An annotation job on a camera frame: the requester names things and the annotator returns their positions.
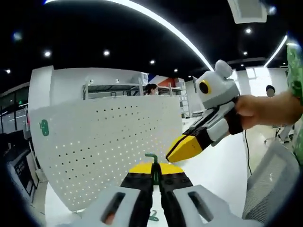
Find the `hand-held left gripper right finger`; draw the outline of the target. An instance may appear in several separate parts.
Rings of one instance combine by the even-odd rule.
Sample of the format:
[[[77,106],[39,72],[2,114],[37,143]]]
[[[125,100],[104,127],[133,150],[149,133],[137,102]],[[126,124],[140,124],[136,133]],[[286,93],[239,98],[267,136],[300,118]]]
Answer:
[[[261,227],[231,212],[226,201],[201,185],[193,185],[184,171],[159,163],[161,206],[169,227]]]

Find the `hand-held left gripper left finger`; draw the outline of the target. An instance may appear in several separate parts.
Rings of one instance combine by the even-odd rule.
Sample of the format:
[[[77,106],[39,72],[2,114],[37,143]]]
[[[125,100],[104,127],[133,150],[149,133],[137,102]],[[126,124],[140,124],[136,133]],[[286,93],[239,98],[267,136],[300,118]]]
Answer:
[[[152,208],[152,163],[131,168],[120,186],[101,192],[72,227],[146,227]]]

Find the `person's right hand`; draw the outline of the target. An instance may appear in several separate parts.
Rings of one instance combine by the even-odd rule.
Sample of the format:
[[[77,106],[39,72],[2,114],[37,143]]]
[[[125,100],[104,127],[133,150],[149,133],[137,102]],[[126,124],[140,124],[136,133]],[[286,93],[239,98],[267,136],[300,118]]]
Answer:
[[[263,98],[252,95],[239,96],[235,104],[235,110],[240,116],[244,130],[250,129],[261,123],[261,109]]]

